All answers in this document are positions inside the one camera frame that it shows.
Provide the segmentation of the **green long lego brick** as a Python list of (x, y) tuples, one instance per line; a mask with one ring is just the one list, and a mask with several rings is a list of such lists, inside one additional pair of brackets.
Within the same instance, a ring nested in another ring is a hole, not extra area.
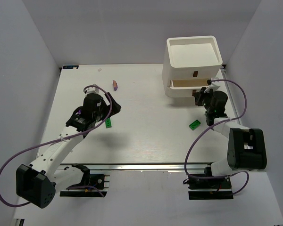
[(201, 125), (201, 122), (199, 120), (195, 120), (194, 122), (192, 122), (190, 125), (189, 125), (189, 128), (191, 130), (195, 130), (197, 129), (199, 126)]

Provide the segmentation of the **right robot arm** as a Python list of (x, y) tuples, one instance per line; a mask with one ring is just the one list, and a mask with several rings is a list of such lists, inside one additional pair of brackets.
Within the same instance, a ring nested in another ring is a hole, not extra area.
[(241, 170), (264, 170), (267, 166), (267, 155), (263, 131), (244, 127), (227, 116), (226, 93), (205, 90), (206, 88), (202, 87), (200, 91), (193, 93), (195, 105), (205, 108), (207, 125), (228, 139), (226, 157), (211, 163), (211, 175), (218, 177)]

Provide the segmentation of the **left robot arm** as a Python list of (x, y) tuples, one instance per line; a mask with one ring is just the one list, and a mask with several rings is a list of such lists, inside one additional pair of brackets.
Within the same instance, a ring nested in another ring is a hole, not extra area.
[(121, 106), (110, 93), (104, 97), (95, 91), (86, 92), (83, 105), (76, 108), (56, 142), (28, 166), (20, 165), (16, 170), (17, 195), (43, 209), (49, 205), (56, 193), (65, 189), (90, 187), (90, 169), (74, 163), (59, 170), (62, 161), (81, 143), (96, 123), (120, 112)]

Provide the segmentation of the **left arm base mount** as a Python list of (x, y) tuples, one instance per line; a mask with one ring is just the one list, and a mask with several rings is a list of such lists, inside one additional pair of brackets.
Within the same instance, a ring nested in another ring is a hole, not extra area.
[(110, 175), (107, 172), (91, 171), (87, 166), (81, 164), (72, 164), (71, 168), (80, 170), (83, 175), (79, 183), (70, 187), (81, 186), (82, 188), (67, 188), (60, 192), (60, 197), (104, 198), (106, 196), (110, 183)]

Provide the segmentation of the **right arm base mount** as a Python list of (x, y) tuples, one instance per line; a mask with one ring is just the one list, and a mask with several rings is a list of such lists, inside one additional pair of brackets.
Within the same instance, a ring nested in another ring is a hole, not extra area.
[(183, 181), (188, 186), (189, 200), (231, 200), (232, 185), (229, 178), (195, 179), (187, 177)]

